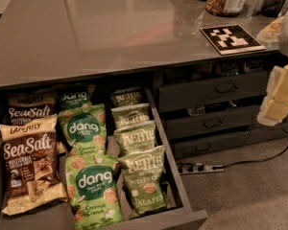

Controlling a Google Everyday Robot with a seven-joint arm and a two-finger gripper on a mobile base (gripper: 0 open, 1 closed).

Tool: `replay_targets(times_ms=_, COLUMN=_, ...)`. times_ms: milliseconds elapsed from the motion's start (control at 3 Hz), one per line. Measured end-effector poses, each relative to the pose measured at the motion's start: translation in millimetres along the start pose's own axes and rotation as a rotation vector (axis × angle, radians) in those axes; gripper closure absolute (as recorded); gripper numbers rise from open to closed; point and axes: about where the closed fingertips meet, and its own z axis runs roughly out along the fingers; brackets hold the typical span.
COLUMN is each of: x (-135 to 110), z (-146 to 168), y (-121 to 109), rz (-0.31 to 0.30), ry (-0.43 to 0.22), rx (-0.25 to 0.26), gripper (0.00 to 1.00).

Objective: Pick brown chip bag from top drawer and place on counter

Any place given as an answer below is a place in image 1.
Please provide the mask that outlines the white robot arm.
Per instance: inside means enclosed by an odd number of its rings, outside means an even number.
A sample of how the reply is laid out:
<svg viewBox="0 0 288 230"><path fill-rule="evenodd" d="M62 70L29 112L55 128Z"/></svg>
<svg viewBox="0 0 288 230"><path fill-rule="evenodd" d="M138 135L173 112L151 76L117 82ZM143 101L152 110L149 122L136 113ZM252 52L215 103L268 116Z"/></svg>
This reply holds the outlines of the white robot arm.
<svg viewBox="0 0 288 230"><path fill-rule="evenodd" d="M288 57L288 11L273 21L261 34L278 33L279 51ZM267 95L259 108L257 122L272 127L288 116L288 64L283 68L275 66L267 84Z"/></svg>

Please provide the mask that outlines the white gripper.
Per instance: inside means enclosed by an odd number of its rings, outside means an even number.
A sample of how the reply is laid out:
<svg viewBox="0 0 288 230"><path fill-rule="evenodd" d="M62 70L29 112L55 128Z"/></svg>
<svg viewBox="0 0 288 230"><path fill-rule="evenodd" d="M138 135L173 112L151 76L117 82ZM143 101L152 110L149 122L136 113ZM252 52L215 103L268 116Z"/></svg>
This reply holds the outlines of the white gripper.
<svg viewBox="0 0 288 230"><path fill-rule="evenodd" d="M262 42L278 42L283 16L272 21L262 29L257 39ZM288 64L281 68L275 66L270 74L267 95L263 99L257 115L257 122L272 127L288 116Z"/></svg>

